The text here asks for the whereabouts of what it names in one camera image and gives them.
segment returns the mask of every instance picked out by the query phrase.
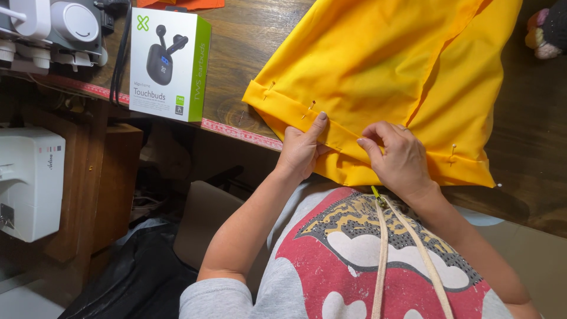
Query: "green stripe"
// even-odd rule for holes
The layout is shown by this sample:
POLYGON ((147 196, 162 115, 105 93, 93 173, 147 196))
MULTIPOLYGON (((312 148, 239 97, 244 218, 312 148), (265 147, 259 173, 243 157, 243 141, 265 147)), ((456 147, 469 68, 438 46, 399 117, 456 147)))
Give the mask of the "green stripe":
POLYGON ((205 99, 205 80, 209 63, 209 46, 211 41, 211 25, 197 17, 195 33, 195 54, 193 56, 193 75, 191 81, 191 96, 189 97, 189 114, 187 121, 198 122, 203 117, 203 102, 205 99))

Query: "earbud product image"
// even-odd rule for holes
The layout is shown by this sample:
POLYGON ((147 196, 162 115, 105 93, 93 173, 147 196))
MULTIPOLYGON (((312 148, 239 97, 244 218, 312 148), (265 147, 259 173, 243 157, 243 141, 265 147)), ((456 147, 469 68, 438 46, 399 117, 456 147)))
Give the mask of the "earbud product image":
POLYGON ((164 36, 166 35, 166 26, 160 24, 155 29, 155 33, 159 37, 160 44, 152 44, 147 55, 146 70, 152 80, 160 85, 168 85, 173 75, 174 61, 171 55, 185 47, 189 38, 182 35, 174 36, 174 43, 167 48, 164 36))

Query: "white sewing machine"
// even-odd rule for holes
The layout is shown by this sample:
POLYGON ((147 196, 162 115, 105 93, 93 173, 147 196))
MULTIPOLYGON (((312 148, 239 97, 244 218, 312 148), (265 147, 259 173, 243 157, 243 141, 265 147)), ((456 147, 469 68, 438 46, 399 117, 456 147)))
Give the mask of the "white sewing machine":
POLYGON ((59 230, 65 139, 0 123, 0 229, 25 242, 59 230))

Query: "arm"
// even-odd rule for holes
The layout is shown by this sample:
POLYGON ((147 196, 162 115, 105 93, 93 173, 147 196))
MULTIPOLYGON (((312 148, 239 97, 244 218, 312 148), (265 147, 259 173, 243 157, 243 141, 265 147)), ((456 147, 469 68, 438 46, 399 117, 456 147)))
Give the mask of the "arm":
POLYGON ((286 129, 276 168, 217 231, 197 281, 232 278, 246 283, 254 259, 293 191, 311 175, 318 156, 328 150, 317 145, 326 125, 327 114, 321 112, 306 133, 293 127, 286 129))
POLYGON ((370 124, 357 142, 368 153, 380 181, 467 260, 490 284, 516 319, 540 319, 518 275, 445 199, 429 177, 425 148, 408 129, 385 121, 370 124), (384 152, 372 139, 384 142, 384 152))

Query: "woman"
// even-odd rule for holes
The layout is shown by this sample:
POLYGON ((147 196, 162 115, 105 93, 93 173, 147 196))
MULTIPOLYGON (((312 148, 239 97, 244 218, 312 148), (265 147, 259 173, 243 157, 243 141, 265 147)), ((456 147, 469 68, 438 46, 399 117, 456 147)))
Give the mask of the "woman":
POLYGON ((321 112, 306 133, 287 128, 276 168, 211 241, 180 318, 540 318, 515 271, 443 197, 402 125, 371 124, 357 141, 397 197, 300 185, 328 150, 317 144, 326 125, 321 112), (266 238, 273 250, 253 305, 246 276, 266 238))

